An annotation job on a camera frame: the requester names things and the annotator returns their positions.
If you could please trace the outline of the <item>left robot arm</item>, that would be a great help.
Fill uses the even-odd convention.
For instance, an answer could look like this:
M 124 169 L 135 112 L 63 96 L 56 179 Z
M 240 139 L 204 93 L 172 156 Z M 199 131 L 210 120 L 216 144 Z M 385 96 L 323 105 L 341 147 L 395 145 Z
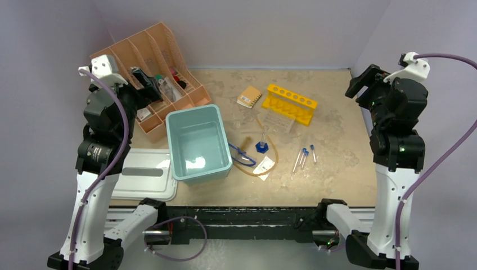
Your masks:
M 126 250 L 147 227 L 163 229 L 168 215 L 163 202 L 144 199 L 110 230 L 105 230 L 113 190 L 131 149 L 137 112 L 162 99 L 155 78 L 131 69 L 141 83 L 136 89 L 123 78 L 112 55 L 100 55 L 78 69 L 91 80 L 83 115 L 86 125 L 77 150 L 76 198 L 70 227 L 61 249 L 50 255 L 52 269 L 118 269 Z

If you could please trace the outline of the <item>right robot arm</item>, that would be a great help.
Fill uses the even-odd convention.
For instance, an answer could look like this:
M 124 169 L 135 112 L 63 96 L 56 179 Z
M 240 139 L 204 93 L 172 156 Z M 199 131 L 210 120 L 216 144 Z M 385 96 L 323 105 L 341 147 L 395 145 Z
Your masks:
M 348 260 L 371 269 L 418 269 L 408 244 L 413 189 L 423 169 L 425 142 L 415 130 L 428 104 L 422 82 L 430 66 L 416 52 L 401 55 L 393 73 L 370 65 L 349 82 L 348 98 L 368 110 L 372 129 L 370 148 L 377 179 L 371 226 L 365 225 L 342 200 L 323 199 L 317 224 L 334 226 L 344 238 Z

